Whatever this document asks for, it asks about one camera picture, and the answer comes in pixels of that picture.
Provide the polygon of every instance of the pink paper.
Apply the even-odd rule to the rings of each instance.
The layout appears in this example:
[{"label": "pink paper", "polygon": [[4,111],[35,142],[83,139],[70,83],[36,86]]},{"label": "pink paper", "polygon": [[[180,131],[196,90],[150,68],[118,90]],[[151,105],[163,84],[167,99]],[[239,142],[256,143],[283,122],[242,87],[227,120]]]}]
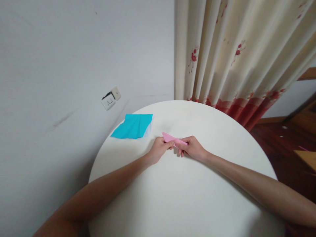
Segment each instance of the pink paper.
[{"label": "pink paper", "polygon": [[181,140],[178,139],[178,138],[174,138],[173,136],[171,136],[171,135],[169,135],[169,134],[167,134],[167,133],[165,133],[165,132],[162,132],[162,136],[164,137],[164,140],[165,140],[166,143],[167,143],[167,142],[170,142],[170,141],[172,141],[172,140],[176,140],[176,143],[182,143],[182,144],[184,144],[184,145],[188,145],[188,144],[185,143],[184,141],[181,141]]}]

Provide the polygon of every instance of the pink straw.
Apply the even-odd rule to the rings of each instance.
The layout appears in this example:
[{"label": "pink straw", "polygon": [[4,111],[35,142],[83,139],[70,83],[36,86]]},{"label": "pink straw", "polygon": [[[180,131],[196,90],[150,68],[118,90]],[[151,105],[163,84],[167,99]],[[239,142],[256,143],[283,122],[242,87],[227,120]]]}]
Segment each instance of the pink straw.
[{"label": "pink straw", "polygon": [[301,146],[299,146],[299,148],[302,148],[302,149],[305,150],[305,151],[309,151],[309,150],[306,150],[305,148],[303,148],[303,147],[301,147]]}]

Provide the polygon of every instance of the person's right hand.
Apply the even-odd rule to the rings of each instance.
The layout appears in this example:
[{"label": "person's right hand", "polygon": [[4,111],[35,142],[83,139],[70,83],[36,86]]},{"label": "person's right hand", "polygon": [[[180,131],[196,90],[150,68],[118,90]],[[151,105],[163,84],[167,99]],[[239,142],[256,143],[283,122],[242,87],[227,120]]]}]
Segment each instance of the person's right hand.
[{"label": "person's right hand", "polygon": [[184,156],[184,152],[188,153],[192,158],[202,161],[205,159],[210,153],[205,150],[199,141],[195,138],[195,136],[190,136],[187,138],[181,139],[186,142],[188,145],[184,145],[181,143],[176,143],[176,146],[179,148],[178,155],[181,154],[181,157]]}]

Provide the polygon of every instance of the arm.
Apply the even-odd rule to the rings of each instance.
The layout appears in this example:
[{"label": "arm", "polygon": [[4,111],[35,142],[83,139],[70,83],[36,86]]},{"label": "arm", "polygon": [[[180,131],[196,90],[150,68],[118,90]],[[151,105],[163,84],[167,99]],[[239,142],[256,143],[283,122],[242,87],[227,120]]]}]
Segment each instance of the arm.
[{"label": "arm", "polygon": [[151,150],[134,162],[102,176],[63,204],[35,233],[38,236],[77,236],[82,225],[101,212],[138,175],[157,163],[175,141],[157,137]]},{"label": "arm", "polygon": [[176,144],[194,159],[232,180],[261,205],[287,221],[308,227],[316,227],[316,205],[288,186],[268,176],[229,162],[206,151],[194,137],[182,139],[189,145]]}]

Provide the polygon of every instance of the curtain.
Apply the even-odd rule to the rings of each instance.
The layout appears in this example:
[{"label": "curtain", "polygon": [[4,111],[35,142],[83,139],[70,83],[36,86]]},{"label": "curtain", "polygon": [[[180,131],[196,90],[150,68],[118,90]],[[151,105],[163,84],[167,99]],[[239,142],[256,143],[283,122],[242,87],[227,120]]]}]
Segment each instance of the curtain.
[{"label": "curtain", "polygon": [[316,1],[178,0],[175,99],[250,131],[316,58]]}]

